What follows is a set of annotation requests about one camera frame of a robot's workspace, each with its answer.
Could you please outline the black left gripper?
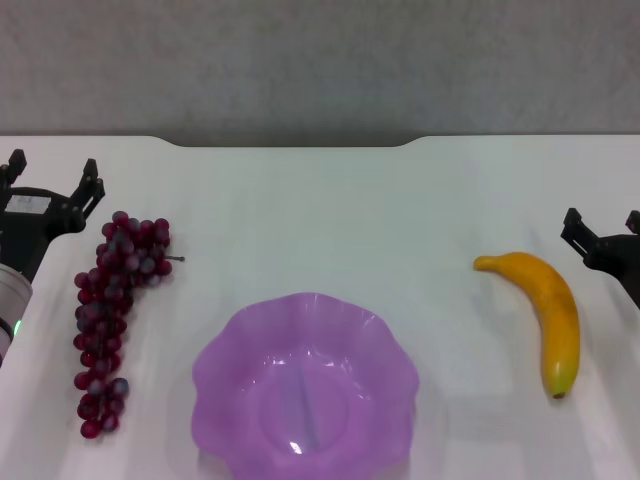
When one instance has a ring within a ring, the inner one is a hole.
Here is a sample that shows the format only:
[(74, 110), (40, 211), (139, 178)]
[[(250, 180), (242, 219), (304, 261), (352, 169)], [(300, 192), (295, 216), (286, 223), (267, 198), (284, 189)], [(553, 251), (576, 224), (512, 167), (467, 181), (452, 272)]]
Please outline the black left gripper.
[(24, 169), (22, 149), (15, 149), (0, 167), (0, 188), (9, 189), (1, 194), (1, 264), (32, 283), (49, 245), (83, 230), (83, 220), (104, 198), (105, 187), (95, 159), (86, 161), (70, 197), (39, 188), (11, 188)]

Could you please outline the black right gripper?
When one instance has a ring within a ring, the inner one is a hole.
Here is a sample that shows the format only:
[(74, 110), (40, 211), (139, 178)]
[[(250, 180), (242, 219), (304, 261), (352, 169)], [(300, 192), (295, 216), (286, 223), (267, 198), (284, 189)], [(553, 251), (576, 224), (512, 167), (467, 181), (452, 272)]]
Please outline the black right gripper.
[(632, 210), (625, 225), (633, 234), (598, 237), (583, 223), (578, 210), (569, 208), (561, 238), (585, 260), (588, 268), (614, 277), (628, 295), (638, 295), (640, 212)]

